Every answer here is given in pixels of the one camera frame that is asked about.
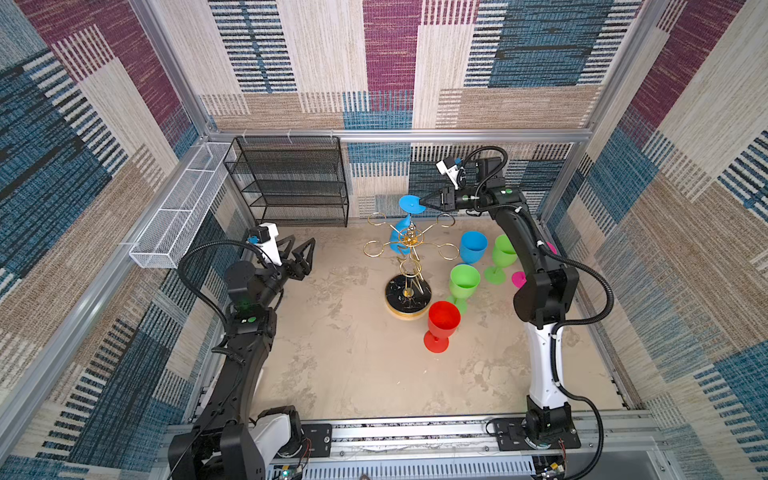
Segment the blue wine glass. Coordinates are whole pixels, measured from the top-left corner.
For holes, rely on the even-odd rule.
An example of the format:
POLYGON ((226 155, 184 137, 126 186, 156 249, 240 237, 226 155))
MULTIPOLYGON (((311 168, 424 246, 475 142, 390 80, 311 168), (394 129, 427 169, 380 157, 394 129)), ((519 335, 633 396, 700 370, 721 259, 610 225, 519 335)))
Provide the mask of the blue wine glass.
POLYGON ((422 214, 426 207, 420 203, 420 199, 414 195, 405 195, 398 202, 400 208, 406 213, 406 217, 398 221, 390 234, 389 247, 398 255, 407 255, 410 249, 401 240, 405 239, 407 229, 412 225, 412 216, 422 214))
POLYGON ((479 262, 488 248, 487 237, 478 231, 467 231, 461 237, 459 255, 463 263, 474 265, 479 262))

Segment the green wine glass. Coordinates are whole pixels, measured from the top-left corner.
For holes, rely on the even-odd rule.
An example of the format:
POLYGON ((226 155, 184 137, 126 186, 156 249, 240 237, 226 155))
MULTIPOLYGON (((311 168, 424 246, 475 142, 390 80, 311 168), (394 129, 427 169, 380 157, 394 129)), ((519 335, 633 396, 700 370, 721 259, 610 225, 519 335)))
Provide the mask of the green wine glass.
POLYGON ((446 301, 456 306, 465 315, 468 308, 467 300, 475 293, 480 285, 479 271, 468 264, 454 266, 449 275, 449 295, 446 301))
POLYGON ((493 266, 484 271, 485 280, 493 285, 501 285, 506 281, 505 269, 518 259, 515 247, 505 235, 499 235, 494 242, 492 251, 493 266))

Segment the pink wine glass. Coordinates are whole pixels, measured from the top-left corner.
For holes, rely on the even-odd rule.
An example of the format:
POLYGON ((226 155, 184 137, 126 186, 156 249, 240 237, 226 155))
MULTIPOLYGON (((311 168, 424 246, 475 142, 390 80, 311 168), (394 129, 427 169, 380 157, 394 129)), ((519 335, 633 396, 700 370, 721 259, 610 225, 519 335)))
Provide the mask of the pink wine glass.
MULTIPOLYGON (((548 242, 547 245, 553 253, 558 253, 557 248, 552 243, 548 242)), ((525 285, 527 278, 523 271, 517 271, 512 274, 511 281, 516 288, 520 289, 525 285)))

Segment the red wine glass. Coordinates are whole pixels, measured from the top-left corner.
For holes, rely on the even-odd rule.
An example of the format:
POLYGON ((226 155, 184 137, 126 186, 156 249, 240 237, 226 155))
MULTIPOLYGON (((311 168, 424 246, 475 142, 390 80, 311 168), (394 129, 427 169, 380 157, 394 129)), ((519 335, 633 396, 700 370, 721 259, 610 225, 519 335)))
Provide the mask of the red wine glass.
POLYGON ((428 311, 428 330, 424 335, 424 346, 432 353, 445 352, 450 337, 461 323, 459 309, 448 301, 434 303, 428 311))

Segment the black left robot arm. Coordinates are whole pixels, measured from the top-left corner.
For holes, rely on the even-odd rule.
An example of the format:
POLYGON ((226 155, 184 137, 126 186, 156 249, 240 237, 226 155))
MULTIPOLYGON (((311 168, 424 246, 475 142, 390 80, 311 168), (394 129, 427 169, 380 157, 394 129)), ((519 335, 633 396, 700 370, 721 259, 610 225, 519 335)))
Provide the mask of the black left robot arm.
POLYGON ((312 271, 315 239, 296 244, 294 236, 267 244, 225 239, 190 249, 178 262, 182 284, 218 316, 224 328, 213 352, 224 362, 202 413, 190 432, 176 435, 168 448, 171 479, 266 479, 276 458, 297 459, 304 469, 311 439, 304 433, 293 405, 250 415, 258 377, 277 333, 277 310, 290 280, 302 281, 312 271), (239 260, 225 272, 230 303, 225 309, 196 287, 187 270, 193 258, 209 249, 234 246, 253 253, 256 263, 239 260))

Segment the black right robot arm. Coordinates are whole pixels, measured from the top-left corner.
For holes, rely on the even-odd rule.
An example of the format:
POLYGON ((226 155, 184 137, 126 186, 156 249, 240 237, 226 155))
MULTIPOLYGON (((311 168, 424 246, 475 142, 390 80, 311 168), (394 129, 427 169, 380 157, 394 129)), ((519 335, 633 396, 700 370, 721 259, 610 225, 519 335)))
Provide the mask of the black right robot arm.
POLYGON ((525 195, 508 187, 502 178, 507 162, 507 152, 496 146, 477 148, 461 159, 444 158, 436 163, 436 168, 448 183, 419 203, 441 212, 487 213, 510 240, 526 276, 526 282, 514 294, 513 307, 518 318, 526 323, 533 373, 523 431, 531 447, 543 449, 575 432, 571 403, 588 402, 565 387, 562 330, 603 320, 612 311, 615 297, 599 273, 549 247, 525 195), (606 304, 589 318, 569 321, 566 316, 580 272, 602 285, 606 304))

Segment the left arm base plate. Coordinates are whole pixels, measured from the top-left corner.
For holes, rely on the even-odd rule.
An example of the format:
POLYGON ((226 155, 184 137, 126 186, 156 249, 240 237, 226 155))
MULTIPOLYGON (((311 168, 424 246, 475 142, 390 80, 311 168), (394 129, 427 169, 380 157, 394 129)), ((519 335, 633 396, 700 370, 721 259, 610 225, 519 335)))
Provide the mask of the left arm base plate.
POLYGON ((333 426, 330 423, 303 424, 299 433, 290 429, 287 444, 277 450, 273 459, 328 458, 332 440, 333 426))

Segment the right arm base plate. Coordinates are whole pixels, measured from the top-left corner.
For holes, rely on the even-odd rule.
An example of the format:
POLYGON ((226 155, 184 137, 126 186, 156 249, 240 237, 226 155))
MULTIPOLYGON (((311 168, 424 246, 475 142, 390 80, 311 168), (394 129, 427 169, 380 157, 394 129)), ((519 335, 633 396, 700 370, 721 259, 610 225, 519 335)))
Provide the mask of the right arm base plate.
POLYGON ((559 450, 561 447, 570 450, 582 446, 575 429, 545 436, 543 440, 532 440, 527 437, 524 425, 524 417, 502 417, 489 420, 485 428, 486 432, 496 439, 498 449, 503 452, 559 450))

